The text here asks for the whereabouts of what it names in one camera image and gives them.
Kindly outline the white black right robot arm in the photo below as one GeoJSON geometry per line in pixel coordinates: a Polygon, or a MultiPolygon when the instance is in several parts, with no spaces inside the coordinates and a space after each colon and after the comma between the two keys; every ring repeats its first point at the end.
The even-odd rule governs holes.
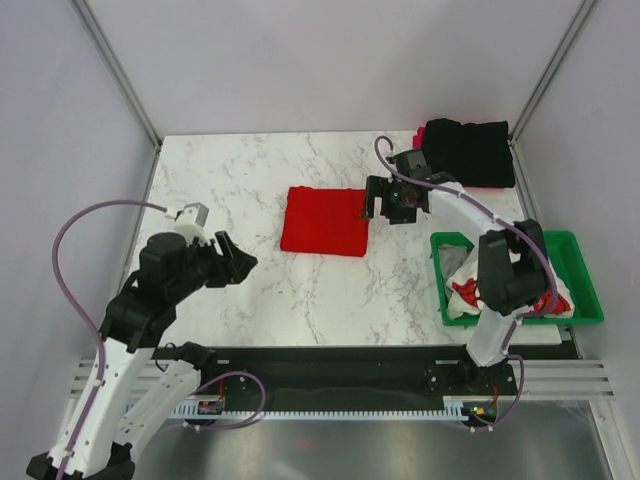
{"type": "Polygon", "coordinates": [[[477,257],[477,293],[483,305],[466,343],[469,362],[458,368],[467,392],[483,392],[494,381],[492,366],[508,355],[511,339],[531,307],[546,293],[557,295],[541,225],[534,219],[507,220],[491,211],[457,182],[410,181],[370,175],[366,179],[361,217],[380,215],[390,224],[410,224],[419,209],[448,221],[472,242],[477,257]]]}

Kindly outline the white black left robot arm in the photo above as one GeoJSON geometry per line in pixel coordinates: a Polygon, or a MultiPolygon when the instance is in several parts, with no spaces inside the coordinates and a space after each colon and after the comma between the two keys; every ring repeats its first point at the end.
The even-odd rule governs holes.
{"type": "Polygon", "coordinates": [[[212,350],[187,342],[157,383],[131,409],[135,383],[177,318],[179,303],[203,287],[243,282],[257,259],[224,231],[202,242],[164,232],[150,237],[139,267],[109,302],[94,366],[62,439],[33,457],[34,479],[130,479],[135,463],[171,411],[219,382],[212,350]]]}

